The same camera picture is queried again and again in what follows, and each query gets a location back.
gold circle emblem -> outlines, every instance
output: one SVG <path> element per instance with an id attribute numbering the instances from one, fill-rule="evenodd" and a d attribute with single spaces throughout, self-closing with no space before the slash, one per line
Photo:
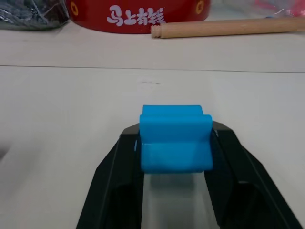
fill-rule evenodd
<path id="1" fill-rule="evenodd" d="M 77 8 L 76 4 L 73 1 L 71 2 L 70 7 L 71 7 L 71 10 L 72 10 L 72 13 L 75 16 L 77 16 L 78 15 L 78 8 Z"/>
<path id="2" fill-rule="evenodd" d="M 204 2 L 203 2 L 203 0 L 200 0 L 197 3 L 197 6 L 196 6 L 196 13 L 197 14 L 200 14 L 203 11 L 203 6 L 204 6 Z"/>

red container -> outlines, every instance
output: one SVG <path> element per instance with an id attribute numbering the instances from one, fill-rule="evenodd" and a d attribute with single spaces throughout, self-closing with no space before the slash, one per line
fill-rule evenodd
<path id="1" fill-rule="evenodd" d="M 115 33 L 150 33 L 165 22 L 202 21 L 210 0 L 66 0 L 71 19 L 86 28 Z"/>

wooden rod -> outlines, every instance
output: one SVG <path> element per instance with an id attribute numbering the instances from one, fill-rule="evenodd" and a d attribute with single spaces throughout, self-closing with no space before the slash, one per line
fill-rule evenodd
<path id="1" fill-rule="evenodd" d="M 178 38 L 289 32 L 304 27 L 305 18 L 266 18 L 162 23 L 152 26 L 151 33 L 153 38 Z"/>

white tabletop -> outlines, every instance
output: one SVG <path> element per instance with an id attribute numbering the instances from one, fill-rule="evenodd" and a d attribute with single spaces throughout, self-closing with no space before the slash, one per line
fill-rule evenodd
<path id="1" fill-rule="evenodd" d="M 242 18 L 216 5 L 209 20 Z M 0 228 L 75 228 L 96 167 L 143 104 L 200 104 L 232 128 L 305 227 L 303 43 L 293 33 L 152 40 L 73 23 L 0 31 L 0 152 L 10 146 L 0 155 Z M 217 228 L 204 198 L 156 197 L 149 185 L 143 229 Z"/>
<path id="2" fill-rule="evenodd" d="M 0 228 L 75 228 L 96 167 L 143 104 L 202 105 L 305 225 L 303 73 L 0 67 L 0 80 L 0 142 L 11 144 Z"/>

blue foam block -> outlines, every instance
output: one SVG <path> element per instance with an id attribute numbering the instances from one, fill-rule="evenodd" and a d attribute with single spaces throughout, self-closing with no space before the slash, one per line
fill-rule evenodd
<path id="1" fill-rule="evenodd" d="M 202 172 L 213 168 L 212 117 L 199 105 L 144 105 L 140 116 L 145 173 Z"/>

